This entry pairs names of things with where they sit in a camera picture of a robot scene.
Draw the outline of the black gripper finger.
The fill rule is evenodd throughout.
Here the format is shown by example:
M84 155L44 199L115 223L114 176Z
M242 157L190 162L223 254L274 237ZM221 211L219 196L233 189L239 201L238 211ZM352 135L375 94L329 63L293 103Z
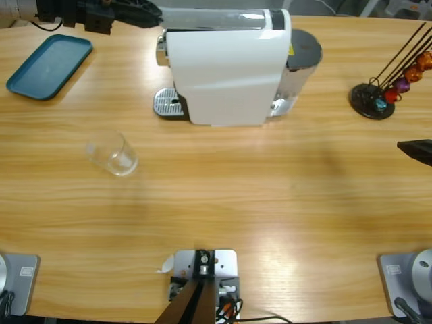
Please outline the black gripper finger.
M137 6L141 14L155 17L162 16L162 11L149 0L137 0Z
M115 19L117 21L137 26L140 28L152 28L158 26L162 22L162 12L160 10L144 10L144 9L114 9Z
M431 139L399 141L397 147L410 158L432 166Z

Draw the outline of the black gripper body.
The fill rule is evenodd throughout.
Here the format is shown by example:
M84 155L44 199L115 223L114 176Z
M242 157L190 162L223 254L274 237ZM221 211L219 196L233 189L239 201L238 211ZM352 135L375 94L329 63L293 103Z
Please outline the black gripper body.
M111 34L111 27L118 18L130 18L136 7L130 1L56 1L36 2L36 17L40 22L60 19L61 26L84 26L85 31Z

